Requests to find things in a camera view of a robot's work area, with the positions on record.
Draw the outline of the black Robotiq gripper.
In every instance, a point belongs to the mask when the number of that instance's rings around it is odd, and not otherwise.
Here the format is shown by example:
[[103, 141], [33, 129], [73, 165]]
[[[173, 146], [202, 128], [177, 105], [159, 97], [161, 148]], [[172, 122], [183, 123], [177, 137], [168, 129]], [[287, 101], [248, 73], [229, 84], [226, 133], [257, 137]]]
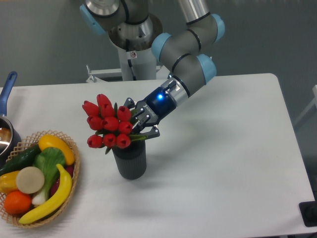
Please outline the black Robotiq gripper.
[[126, 99], [124, 106], [128, 109], [136, 109], [134, 117], [139, 121], [136, 127], [144, 129], [153, 126], [148, 132], [132, 135], [132, 139], [152, 139], [160, 136], [156, 125], [176, 109], [176, 103], [168, 90], [168, 87], [158, 87], [137, 104], [132, 98]]

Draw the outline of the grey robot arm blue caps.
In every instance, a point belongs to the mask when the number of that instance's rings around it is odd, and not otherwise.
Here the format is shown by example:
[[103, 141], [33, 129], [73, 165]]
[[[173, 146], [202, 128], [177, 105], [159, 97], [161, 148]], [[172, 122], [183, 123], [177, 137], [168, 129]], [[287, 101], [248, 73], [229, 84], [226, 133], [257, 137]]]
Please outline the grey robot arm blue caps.
[[169, 71], [168, 80], [145, 99], [126, 100], [134, 125], [131, 140], [158, 137], [159, 122], [216, 76], [203, 51], [224, 35], [223, 20], [204, 0], [181, 0], [179, 6], [187, 28], [177, 36], [163, 31], [147, 0], [86, 0], [80, 6], [92, 31], [108, 34], [117, 48], [123, 80], [155, 79], [157, 63]]

